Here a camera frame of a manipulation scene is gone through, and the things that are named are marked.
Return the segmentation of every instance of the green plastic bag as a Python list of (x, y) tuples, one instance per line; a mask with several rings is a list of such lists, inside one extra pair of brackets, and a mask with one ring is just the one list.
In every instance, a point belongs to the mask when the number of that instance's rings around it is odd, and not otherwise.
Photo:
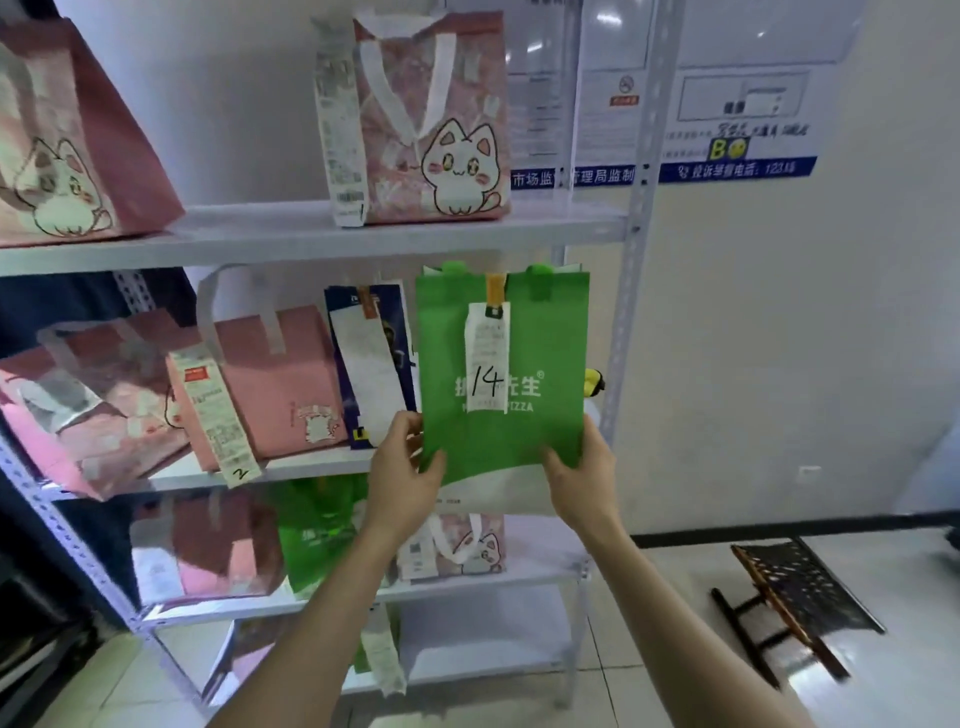
[(510, 274), (510, 394), (506, 413), (467, 412), (464, 327), (487, 299), (485, 276), (447, 263), (417, 278), (424, 467), (446, 451), (440, 513), (553, 513), (540, 451), (580, 458), (587, 363), (588, 273), (531, 266)]
[(362, 473), (300, 478), (270, 488), (280, 548), (298, 597), (313, 594), (347, 551), (356, 536), (354, 503), (366, 497)]

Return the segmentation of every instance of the yellow object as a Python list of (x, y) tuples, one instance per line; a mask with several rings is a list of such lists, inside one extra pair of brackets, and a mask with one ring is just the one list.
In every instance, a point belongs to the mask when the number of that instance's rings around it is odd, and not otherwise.
[(603, 375), (595, 369), (587, 369), (584, 377), (584, 397), (596, 397), (607, 388)]

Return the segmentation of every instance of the green tote bag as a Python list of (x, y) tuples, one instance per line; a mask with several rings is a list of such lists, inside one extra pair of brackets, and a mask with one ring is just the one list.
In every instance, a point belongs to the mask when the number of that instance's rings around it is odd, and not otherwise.
[(552, 514), (540, 451), (580, 458), (587, 359), (588, 273), (535, 265), (510, 274), (509, 407), (467, 412), (468, 305), (487, 299), (485, 276), (447, 263), (417, 278), (423, 463), (445, 450), (439, 513)]

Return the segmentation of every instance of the forearm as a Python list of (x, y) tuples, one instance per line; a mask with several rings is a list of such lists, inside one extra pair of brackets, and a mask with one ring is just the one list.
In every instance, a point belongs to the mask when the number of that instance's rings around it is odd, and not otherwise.
[(678, 728), (812, 726), (689, 608), (622, 527), (585, 541)]
[(362, 532), (209, 728), (326, 726), (394, 550)]

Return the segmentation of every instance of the qr code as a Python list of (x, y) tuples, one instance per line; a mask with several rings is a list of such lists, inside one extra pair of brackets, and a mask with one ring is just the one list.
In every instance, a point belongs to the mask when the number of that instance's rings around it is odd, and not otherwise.
[(205, 431), (206, 439), (213, 448), (213, 454), (218, 462), (224, 462), (235, 455), (234, 447), (237, 441), (247, 439), (243, 427), (239, 423), (216, 425)]

